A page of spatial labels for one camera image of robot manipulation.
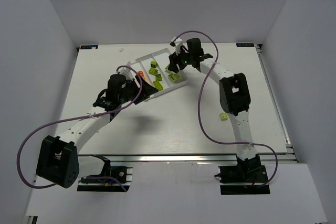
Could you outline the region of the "green 2x4 lego brick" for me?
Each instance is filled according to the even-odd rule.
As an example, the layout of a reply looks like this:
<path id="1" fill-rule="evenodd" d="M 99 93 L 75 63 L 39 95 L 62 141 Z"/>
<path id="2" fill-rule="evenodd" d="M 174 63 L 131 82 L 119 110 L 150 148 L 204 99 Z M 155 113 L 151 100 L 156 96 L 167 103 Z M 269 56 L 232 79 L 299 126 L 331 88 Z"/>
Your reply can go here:
<path id="1" fill-rule="evenodd" d="M 153 85 L 154 85 L 154 87 L 155 87 L 156 89 L 158 89 L 159 91 L 162 91 L 162 90 L 164 89 L 163 86 L 161 85 L 161 82 L 158 81 L 158 80 L 153 81 Z"/>

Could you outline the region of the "green 2x2 lego upturned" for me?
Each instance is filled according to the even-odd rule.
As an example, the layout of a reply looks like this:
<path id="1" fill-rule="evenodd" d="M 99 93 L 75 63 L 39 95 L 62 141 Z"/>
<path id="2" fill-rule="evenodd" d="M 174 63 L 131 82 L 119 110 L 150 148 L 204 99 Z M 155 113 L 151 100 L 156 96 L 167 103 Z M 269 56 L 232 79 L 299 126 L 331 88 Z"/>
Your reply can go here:
<path id="1" fill-rule="evenodd" d="M 161 76 L 161 74 L 156 74 L 156 75 L 155 75 L 155 79 L 156 79 L 157 81 L 162 81 L 162 76 Z"/>

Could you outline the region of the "yellow round butterfly lego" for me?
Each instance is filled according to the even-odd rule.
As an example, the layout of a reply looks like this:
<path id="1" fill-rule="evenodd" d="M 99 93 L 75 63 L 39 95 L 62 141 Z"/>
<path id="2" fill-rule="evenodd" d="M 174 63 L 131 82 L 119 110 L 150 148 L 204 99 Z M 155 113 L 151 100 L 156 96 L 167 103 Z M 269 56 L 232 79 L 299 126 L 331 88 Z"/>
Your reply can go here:
<path id="1" fill-rule="evenodd" d="M 138 71 L 138 74 L 143 78 L 143 79 L 145 79 L 145 76 L 144 76 L 144 73 L 143 73 L 143 71 Z"/>

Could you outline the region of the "green 2x4 lego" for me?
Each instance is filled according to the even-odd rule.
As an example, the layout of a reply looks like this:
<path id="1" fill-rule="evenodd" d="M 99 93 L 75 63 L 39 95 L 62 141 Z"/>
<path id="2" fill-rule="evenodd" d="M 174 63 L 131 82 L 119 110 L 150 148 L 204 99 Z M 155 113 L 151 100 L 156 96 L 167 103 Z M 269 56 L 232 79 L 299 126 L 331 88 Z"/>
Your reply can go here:
<path id="1" fill-rule="evenodd" d="M 170 81 L 172 81 L 173 83 L 176 83 L 178 80 L 175 80 L 175 78 L 174 78 L 174 74 L 175 73 L 170 73 L 169 75 L 168 75 L 168 79 L 170 80 Z"/>

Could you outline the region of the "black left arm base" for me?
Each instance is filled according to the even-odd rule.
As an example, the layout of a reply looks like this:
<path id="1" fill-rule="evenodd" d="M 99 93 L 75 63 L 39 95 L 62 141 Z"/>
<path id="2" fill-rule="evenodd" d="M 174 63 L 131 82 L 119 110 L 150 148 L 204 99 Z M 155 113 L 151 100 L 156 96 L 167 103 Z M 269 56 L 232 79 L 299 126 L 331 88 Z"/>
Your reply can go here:
<path id="1" fill-rule="evenodd" d="M 133 173 L 130 163 L 90 155 L 80 156 L 79 165 L 77 191 L 125 193 L 130 188 Z"/>

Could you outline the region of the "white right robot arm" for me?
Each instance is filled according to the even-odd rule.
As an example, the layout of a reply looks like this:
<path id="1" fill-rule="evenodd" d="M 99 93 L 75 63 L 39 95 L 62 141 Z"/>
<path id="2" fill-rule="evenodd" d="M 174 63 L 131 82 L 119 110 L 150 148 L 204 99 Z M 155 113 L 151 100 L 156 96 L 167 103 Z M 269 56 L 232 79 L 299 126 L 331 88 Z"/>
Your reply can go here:
<path id="1" fill-rule="evenodd" d="M 249 125 L 249 106 L 251 97 L 243 73 L 232 73 L 218 63 L 219 51 L 216 49 L 216 57 L 206 54 L 199 38 L 187 40 L 187 46 L 183 45 L 180 38 L 174 37 L 170 45 L 175 52 L 169 56 L 169 71 L 179 73 L 188 65 L 205 75 L 197 101 L 198 122 L 203 134 L 210 141 L 220 145 L 235 145 L 237 161 L 244 164 L 259 164 L 260 157 L 255 148 Z M 212 139 L 204 130 L 201 120 L 201 98 L 207 79 L 212 79 L 219 87 L 219 101 L 222 110 L 227 113 L 231 122 L 234 138 L 233 142 L 220 142 Z"/>

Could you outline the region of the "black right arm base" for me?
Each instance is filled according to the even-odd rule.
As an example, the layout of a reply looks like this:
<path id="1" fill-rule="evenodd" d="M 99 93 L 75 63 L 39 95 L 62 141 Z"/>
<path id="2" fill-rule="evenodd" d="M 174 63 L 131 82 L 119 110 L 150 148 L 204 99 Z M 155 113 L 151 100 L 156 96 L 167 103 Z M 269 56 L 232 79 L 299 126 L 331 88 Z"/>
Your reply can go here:
<path id="1" fill-rule="evenodd" d="M 220 182 L 222 195 L 269 195 L 270 188 L 266 184 L 268 176 L 266 168 L 261 164 L 259 155 L 252 159 L 237 159 L 237 164 L 220 166 L 214 177 Z"/>

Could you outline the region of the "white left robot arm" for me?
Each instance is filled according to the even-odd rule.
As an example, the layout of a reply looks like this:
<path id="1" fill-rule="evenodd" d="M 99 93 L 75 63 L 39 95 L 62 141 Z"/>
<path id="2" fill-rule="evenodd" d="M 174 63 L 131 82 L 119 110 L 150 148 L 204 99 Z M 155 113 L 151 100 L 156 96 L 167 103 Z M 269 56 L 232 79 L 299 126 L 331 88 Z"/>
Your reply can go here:
<path id="1" fill-rule="evenodd" d="M 87 117 L 57 136 L 46 136 L 42 141 L 36 174 L 63 188 L 69 188 L 79 175 L 78 153 L 103 127 L 109 124 L 127 102 L 138 104 L 158 89 L 142 77 L 128 80 L 113 74 L 93 103 Z"/>

